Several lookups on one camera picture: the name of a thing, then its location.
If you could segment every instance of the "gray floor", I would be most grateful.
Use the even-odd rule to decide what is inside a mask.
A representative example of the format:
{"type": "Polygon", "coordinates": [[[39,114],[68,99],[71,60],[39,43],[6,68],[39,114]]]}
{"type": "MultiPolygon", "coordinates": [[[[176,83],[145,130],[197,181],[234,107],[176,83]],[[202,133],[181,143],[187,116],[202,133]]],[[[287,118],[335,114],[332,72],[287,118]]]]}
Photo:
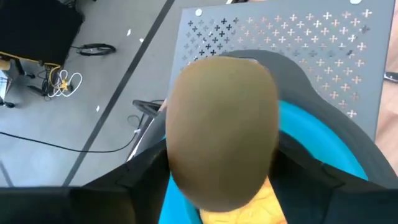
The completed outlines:
{"type": "MultiPolygon", "coordinates": [[[[83,75],[81,88],[69,98],[44,101],[24,87],[40,80],[20,77],[7,101],[18,108],[0,108],[0,131],[27,138],[82,149],[109,102],[127,67],[141,46],[165,0],[81,0],[85,15],[74,45],[106,42],[118,52],[105,57],[81,57],[72,50],[65,68],[83,75]]],[[[177,0],[154,37],[147,52],[116,102],[90,150],[108,151],[125,145],[134,127],[127,122],[131,114],[141,115],[132,100],[158,100],[168,90],[181,8],[224,4],[225,0],[177,0]]],[[[31,72],[41,70],[24,63],[31,72]]],[[[0,136],[0,160],[15,186],[62,185],[79,153],[37,143],[0,136]]],[[[110,154],[88,154],[71,185],[83,185],[122,164],[131,147],[110,154]]],[[[8,186],[0,175],[0,187],[8,186]]]]}

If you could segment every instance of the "yellow cable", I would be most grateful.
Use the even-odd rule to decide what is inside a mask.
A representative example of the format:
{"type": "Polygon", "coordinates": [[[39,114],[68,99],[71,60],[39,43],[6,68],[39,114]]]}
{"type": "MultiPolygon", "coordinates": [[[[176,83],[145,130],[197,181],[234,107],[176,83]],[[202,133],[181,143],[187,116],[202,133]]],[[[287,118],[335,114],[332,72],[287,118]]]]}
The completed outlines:
{"type": "MultiPolygon", "coordinates": [[[[27,61],[30,61],[30,62],[39,63],[39,61],[36,61],[36,60],[32,60],[32,59],[29,59],[29,58],[24,58],[24,57],[12,55],[12,54],[5,53],[5,52],[1,52],[1,51],[0,51],[0,54],[5,55],[5,56],[8,56],[8,57],[16,58],[16,59],[19,59],[19,60],[27,60],[27,61]]],[[[51,69],[50,74],[49,74],[49,83],[52,85],[53,88],[59,89],[59,87],[56,87],[56,86],[52,83],[51,80],[52,80],[52,74],[53,74],[53,72],[54,72],[56,69],[60,68],[61,65],[56,64],[56,63],[48,63],[48,62],[45,62],[44,65],[54,66],[54,67],[51,69]]]]}

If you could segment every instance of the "floor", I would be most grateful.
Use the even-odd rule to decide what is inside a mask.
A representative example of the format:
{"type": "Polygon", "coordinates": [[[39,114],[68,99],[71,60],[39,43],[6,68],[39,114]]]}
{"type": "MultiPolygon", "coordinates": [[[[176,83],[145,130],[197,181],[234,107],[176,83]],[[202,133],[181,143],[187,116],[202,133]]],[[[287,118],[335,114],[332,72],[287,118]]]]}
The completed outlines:
{"type": "MultiPolygon", "coordinates": [[[[91,0],[78,1],[85,15],[74,45],[106,42],[118,52],[105,57],[80,57],[70,52],[65,68],[84,76],[81,89],[70,98],[44,101],[24,88],[39,83],[24,77],[10,90],[8,101],[18,103],[18,109],[0,108],[0,130],[51,142],[61,146],[82,149],[104,112],[112,94],[137,53],[152,23],[166,0],[91,0]]],[[[165,98],[169,84],[177,37],[180,12],[183,7],[224,4],[225,0],[175,0],[170,12],[156,33],[149,48],[129,79],[103,128],[95,138],[91,151],[108,151],[127,143],[133,135],[134,124],[127,121],[132,114],[141,115],[132,100],[158,100],[165,98]]],[[[398,72],[398,16],[394,18],[387,70],[398,72]]],[[[26,70],[41,71],[37,65],[25,63],[26,70]]],[[[398,172],[398,154],[395,133],[398,133],[398,85],[385,82],[377,129],[376,144],[398,172]]],[[[87,154],[75,175],[67,179],[79,153],[0,136],[0,187],[63,184],[83,185],[122,164],[131,149],[111,154],[87,154]]]]}

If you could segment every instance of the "white cable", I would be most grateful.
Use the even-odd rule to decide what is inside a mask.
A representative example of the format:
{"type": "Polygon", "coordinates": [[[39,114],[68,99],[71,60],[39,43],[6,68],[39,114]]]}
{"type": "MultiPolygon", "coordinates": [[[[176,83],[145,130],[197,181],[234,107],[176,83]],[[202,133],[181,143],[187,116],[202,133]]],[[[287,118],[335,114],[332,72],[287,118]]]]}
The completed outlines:
{"type": "Polygon", "coordinates": [[[82,76],[80,73],[78,73],[78,72],[75,72],[75,73],[70,77],[69,80],[67,80],[67,78],[68,78],[68,71],[66,71],[65,69],[62,70],[61,72],[57,73],[57,74],[58,74],[57,82],[56,82],[56,84],[54,84],[54,87],[55,87],[55,88],[53,88],[53,90],[52,90],[53,94],[52,94],[52,95],[51,95],[50,93],[48,94],[48,96],[49,96],[50,98],[53,98],[53,97],[55,97],[55,96],[64,96],[64,97],[72,96],[72,94],[74,94],[74,93],[77,91],[77,89],[80,87],[80,85],[81,85],[81,83],[82,83],[82,81],[83,81],[83,76],[82,76]],[[69,85],[71,84],[71,82],[72,82],[72,80],[73,80],[73,77],[74,77],[75,75],[80,76],[80,82],[79,82],[79,84],[77,85],[76,88],[74,88],[74,90],[73,90],[71,93],[69,93],[69,94],[64,94],[64,92],[67,91],[67,90],[64,89],[64,88],[62,88],[62,80],[66,80],[66,81],[67,81],[67,85],[69,86],[69,85]]]}

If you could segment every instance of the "perforated metal panel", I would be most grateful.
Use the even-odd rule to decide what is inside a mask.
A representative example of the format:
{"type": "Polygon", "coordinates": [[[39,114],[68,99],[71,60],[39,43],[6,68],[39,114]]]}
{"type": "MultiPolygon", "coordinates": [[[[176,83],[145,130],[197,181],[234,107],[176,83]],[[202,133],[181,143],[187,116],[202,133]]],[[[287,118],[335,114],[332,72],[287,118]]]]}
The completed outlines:
{"type": "Polygon", "coordinates": [[[243,49],[278,52],[374,139],[393,10],[394,0],[276,0],[204,7],[200,16],[197,8],[185,9],[171,82],[201,58],[243,49]]]}

